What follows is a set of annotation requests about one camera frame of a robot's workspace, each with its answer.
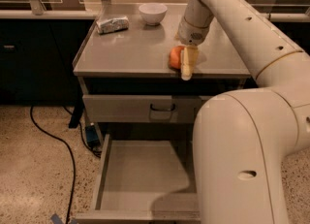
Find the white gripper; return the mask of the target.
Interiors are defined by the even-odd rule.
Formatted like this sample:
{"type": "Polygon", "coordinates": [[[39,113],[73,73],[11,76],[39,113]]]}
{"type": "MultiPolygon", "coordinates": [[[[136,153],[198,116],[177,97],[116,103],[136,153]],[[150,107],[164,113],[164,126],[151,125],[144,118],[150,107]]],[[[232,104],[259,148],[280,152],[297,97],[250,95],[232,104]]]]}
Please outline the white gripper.
{"type": "Polygon", "coordinates": [[[181,78],[189,80],[199,57],[198,45],[202,44],[209,32],[214,15],[201,0],[189,0],[178,25],[177,36],[184,45],[191,45],[181,51],[181,78]]]}

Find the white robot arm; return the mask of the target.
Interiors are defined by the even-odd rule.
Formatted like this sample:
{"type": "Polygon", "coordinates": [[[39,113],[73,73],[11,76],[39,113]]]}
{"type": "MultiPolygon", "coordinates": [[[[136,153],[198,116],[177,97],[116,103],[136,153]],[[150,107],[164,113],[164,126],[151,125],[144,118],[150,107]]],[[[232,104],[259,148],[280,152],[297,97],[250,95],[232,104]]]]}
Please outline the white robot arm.
{"type": "Polygon", "coordinates": [[[244,0],[189,0],[182,44],[218,21],[256,85],[203,104],[193,131],[201,224],[289,224],[281,164],[310,142],[310,57],[244,0]]]}

